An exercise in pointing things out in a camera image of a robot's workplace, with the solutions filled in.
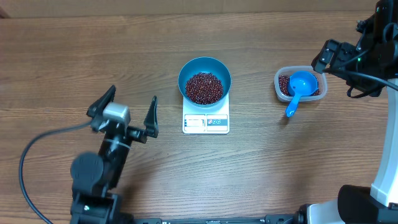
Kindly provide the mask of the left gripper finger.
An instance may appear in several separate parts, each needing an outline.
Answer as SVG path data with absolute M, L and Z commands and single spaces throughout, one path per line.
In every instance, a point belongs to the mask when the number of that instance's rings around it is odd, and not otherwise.
M 105 107 L 113 102 L 116 93 L 116 86 L 111 85 L 111 87 L 106 91 L 106 93 L 96 100 L 93 104 L 88 107 L 86 115 L 94 118 L 95 116 L 102 114 Z
M 159 134 L 159 125 L 157 122 L 157 103 L 157 97 L 153 96 L 149 110 L 144 120 L 146 135 L 152 138 L 157 138 Z

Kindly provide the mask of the red adzuki beans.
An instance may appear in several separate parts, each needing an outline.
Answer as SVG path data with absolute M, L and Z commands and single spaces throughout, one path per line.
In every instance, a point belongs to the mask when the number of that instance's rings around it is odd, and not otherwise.
M 185 84 L 185 93 L 189 100 L 199 105 L 216 103 L 223 96 L 221 80 L 212 73 L 197 73 Z

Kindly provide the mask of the blue plastic measuring scoop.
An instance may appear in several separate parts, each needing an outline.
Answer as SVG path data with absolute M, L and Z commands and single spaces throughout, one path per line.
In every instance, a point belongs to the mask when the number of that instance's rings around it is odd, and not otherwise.
M 288 91 L 292 95 L 292 100 L 285 110 L 286 116 L 292 117 L 297 108 L 301 97 L 311 96 L 318 90 L 318 81 L 310 72 L 295 72 L 289 78 Z

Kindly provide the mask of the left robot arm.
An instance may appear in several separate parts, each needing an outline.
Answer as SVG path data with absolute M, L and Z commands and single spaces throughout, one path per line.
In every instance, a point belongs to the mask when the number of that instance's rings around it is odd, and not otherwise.
M 111 86 L 86 113 L 92 130 L 104 133 L 104 138 L 98 153 L 82 153 L 71 164 L 71 223 L 134 223 L 133 215 L 121 212 L 121 196 L 110 191 L 119 182 L 131 144 L 158 136 L 158 100 L 152 98 L 145 128 L 140 129 L 129 124 L 129 107 L 114 102 L 115 92 Z

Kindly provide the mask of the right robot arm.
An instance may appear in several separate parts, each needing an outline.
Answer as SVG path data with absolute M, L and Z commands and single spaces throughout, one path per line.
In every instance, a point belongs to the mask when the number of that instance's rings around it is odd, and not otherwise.
M 397 223 L 397 1 L 378 1 L 373 14 L 357 22 L 356 31 L 356 44 L 326 41 L 311 66 L 343 79 L 350 98 L 386 92 L 386 132 L 377 172 L 367 187 L 343 185 L 336 199 L 301 206 L 294 223 Z

